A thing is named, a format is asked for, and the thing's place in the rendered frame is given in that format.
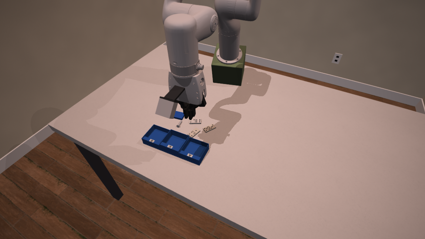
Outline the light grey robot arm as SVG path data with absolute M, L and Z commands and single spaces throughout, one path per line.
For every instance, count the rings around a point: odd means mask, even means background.
M 215 0 L 214 6 L 215 10 L 182 0 L 164 0 L 163 25 L 172 74 L 188 77 L 204 69 L 198 56 L 198 42 L 210 37 L 217 26 L 218 61 L 235 64 L 242 58 L 239 20 L 256 20 L 261 0 Z M 166 96 L 160 96 L 155 114 L 174 119 L 176 100 L 184 90 L 175 85 Z

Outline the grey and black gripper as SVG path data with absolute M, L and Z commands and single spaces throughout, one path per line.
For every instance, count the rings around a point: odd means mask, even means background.
M 203 71 L 199 70 L 196 74 L 190 75 L 188 77 L 179 77 L 172 74 L 171 70 L 169 69 L 169 91 L 175 85 L 185 88 L 183 93 L 177 98 L 176 101 L 178 101 L 181 108 L 183 109 L 185 119 L 189 117 L 191 120 L 193 117 L 195 117 L 195 109 L 197 107 L 205 107 L 207 104 L 205 101 L 207 91 Z

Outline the blue rack of bins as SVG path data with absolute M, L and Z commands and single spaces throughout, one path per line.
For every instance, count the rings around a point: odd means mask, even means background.
M 152 125 L 142 137 L 143 144 L 186 161 L 200 165 L 209 150 L 209 144 L 175 130 Z

